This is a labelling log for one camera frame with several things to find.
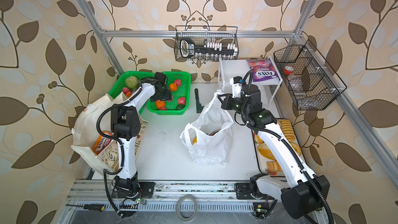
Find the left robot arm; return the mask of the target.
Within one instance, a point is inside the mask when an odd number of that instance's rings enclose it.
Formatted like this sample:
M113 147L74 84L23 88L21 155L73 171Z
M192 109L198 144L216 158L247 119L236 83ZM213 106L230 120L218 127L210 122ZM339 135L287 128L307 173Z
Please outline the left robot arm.
M145 77L138 81L138 88L124 102L114 104L100 114L96 122L97 132L104 138L114 140L118 144L118 170L103 170L104 179L107 175L115 177L115 187L125 191L127 198L137 198L142 194L138 183L138 172L135 165L135 142L141 130L139 110L147 101L168 101L172 93L167 87L168 78L162 72L153 77ZM110 113L110 129L112 135L101 130L101 121Z

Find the white plastic bag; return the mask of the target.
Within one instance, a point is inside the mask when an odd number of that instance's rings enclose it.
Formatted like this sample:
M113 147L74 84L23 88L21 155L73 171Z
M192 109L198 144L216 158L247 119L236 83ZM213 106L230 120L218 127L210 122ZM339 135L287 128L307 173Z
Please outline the white plastic bag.
M180 135L193 162L201 166L218 164L225 167L229 162L234 121L229 112L221 108L217 98L221 94L222 90L218 89L199 118L188 123ZM192 145L195 137L198 138L197 143Z

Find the cream floral tote bag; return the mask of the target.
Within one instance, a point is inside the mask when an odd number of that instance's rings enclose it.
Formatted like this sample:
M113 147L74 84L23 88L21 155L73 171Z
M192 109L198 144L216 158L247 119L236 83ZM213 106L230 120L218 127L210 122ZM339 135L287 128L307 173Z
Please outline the cream floral tote bag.
M103 111L125 100L127 100L127 97L123 93L117 95L116 98L112 98L109 94L104 95L94 103L89 104L80 113L75 126L72 128L72 149L98 173L103 173L104 169L112 172L117 171L119 169L119 156L116 141L111 141L111 147L105 148L99 154L96 154L93 150L94 145L102 139L96 129L97 120Z

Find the orange snack bag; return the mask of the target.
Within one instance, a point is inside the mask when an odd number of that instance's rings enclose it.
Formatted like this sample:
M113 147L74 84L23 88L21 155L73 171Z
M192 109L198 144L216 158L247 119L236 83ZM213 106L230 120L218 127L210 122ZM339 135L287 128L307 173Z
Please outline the orange snack bag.
M100 135L93 145L92 150L96 155L100 155L101 153L115 153L118 151L118 145L115 140Z

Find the orange fruit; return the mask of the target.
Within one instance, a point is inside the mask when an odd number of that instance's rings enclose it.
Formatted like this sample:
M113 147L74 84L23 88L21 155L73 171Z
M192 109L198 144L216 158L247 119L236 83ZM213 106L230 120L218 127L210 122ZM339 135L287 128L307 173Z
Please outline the orange fruit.
M157 109L159 109L159 110L165 109L165 102L164 101L157 100L155 105L156 105Z

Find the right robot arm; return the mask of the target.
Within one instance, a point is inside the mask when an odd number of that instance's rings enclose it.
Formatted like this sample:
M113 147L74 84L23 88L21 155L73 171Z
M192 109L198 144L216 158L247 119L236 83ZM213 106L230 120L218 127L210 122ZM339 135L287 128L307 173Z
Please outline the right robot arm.
M277 119L263 107L261 92L252 82L253 72L248 71L244 77L235 76L232 81L232 93L218 95L222 109L234 110L241 116L241 125L265 143L286 178L286 181L280 181L268 174L253 176L250 179L252 194L271 196L283 204L292 218L305 217L312 224L315 220L309 214L323 208L328 222L333 224L333 213L326 200L329 181L325 176L317 176L301 159L283 134Z

